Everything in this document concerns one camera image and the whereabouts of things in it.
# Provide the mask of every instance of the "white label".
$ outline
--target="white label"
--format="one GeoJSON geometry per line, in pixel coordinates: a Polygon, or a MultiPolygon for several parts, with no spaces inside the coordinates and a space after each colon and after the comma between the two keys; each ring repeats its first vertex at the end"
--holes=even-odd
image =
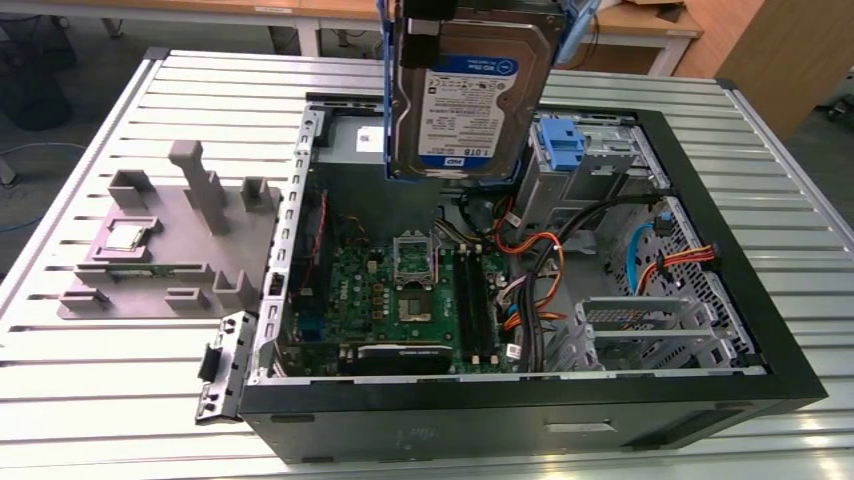
{"type": "Polygon", "coordinates": [[[512,358],[514,360],[519,360],[522,358],[522,347],[515,343],[507,344],[507,353],[504,354],[507,358],[512,358]]]}
{"type": "Polygon", "coordinates": [[[360,127],[356,131],[356,152],[383,153],[383,127],[360,127]]]}
{"type": "Polygon", "coordinates": [[[697,32],[689,30],[667,30],[667,35],[671,37],[695,37],[697,32]]]}
{"type": "Polygon", "coordinates": [[[255,7],[255,11],[264,12],[264,13],[292,13],[294,12],[294,10],[291,10],[290,8],[282,8],[282,7],[255,7]]]}
{"type": "Polygon", "coordinates": [[[507,214],[504,215],[504,220],[507,220],[507,223],[510,223],[514,227],[519,228],[522,219],[512,212],[507,212],[507,214]]]}
{"type": "Polygon", "coordinates": [[[615,432],[617,429],[609,423],[550,423],[546,425],[548,433],[587,433],[615,432]]]}
{"type": "MultiPolygon", "coordinates": [[[[419,155],[490,158],[495,154],[504,124],[498,98],[515,80],[515,73],[495,76],[427,70],[419,155]]],[[[447,158],[444,165],[464,165],[455,161],[447,158]]]]}

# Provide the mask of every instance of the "slotted metal platform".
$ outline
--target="slotted metal platform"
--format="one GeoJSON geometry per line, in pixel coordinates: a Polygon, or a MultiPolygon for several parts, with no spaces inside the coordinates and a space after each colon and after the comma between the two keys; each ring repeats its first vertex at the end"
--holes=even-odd
{"type": "Polygon", "coordinates": [[[830,393],[798,413],[679,451],[286,466],[247,425],[194,425],[218,319],[57,317],[117,169],[183,184],[170,145],[202,140],[223,184],[264,176],[287,195],[306,92],[380,94],[380,80],[380,65],[360,60],[174,51],[143,62],[0,287],[0,477],[854,475],[854,236],[741,94],[711,81],[559,72],[543,103],[667,115],[830,393]]]}

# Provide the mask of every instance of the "blue strap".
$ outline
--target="blue strap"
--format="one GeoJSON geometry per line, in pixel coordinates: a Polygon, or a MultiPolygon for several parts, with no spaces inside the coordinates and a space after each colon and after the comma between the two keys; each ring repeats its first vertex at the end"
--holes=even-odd
{"type": "Polygon", "coordinates": [[[563,10],[566,12],[567,33],[555,56],[555,65],[569,62],[573,55],[575,55],[582,38],[587,33],[587,27],[593,22],[593,17],[597,15],[597,10],[599,10],[601,1],[587,0],[583,6],[577,7],[574,0],[564,0],[563,10]]]}

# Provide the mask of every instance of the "metal bracket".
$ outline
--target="metal bracket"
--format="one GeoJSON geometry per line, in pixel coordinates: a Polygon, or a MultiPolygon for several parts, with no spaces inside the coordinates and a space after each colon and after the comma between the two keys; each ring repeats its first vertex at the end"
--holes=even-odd
{"type": "Polygon", "coordinates": [[[246,311],[228,315],[220,322],[216,339],[206,347],[199,366],[204,386],[196,425],[243,421],[238,416],[238,405],[256,326],[258,315],[246,311]]]}

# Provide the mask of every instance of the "sticker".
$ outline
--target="sticker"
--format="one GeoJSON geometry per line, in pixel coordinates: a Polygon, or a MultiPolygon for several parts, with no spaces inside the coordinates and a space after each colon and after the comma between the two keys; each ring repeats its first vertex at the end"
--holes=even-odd
{"type": "Polygon", "coordinates": [[[548,433],[587,433],[615,432],[617,429],[607,422],[601,423],[550,423],[546,425],[548,433]]]}
{"type": "Polygon", "coordinates": [[[504,215],[504,220],[507,220],[507,223],[510,223],[514,227],[519,228],[522,219],[512,212],[507,212],[507,214],[504,215]]]}
{"type": "Polygon", "coordinates": [[[418,154],[434,167],[478,168],[495,154],[504,124],[498,106],[519,64],[510,58],[446,55],[424,73],[418,154]]]}
{"type": "Polygon", "coordinates": [[[294,10],[291,10],[290,8],[282,8],[282,7],[255,7],[255,11],[264,12],[264,13],[292,13],[294,12],[294,10]]]}
{"type": "Polygon", "coordinates": [[[689,30],[667,30],[667,35],[671,37],[695,37],[697,32],[689,30]]]}
{"type": "Polygon", "coordinates": [[[519,360],[522,358],[522,347],[515,343],[507,344],[507,353],[504,354],[507,358],[512,358],[514,360],[519,360]]]}
{"type": "Polygon", "coordinates": [[[383,153],[383,127],[360,127],[356,131],[356,152],[383,153]]]}

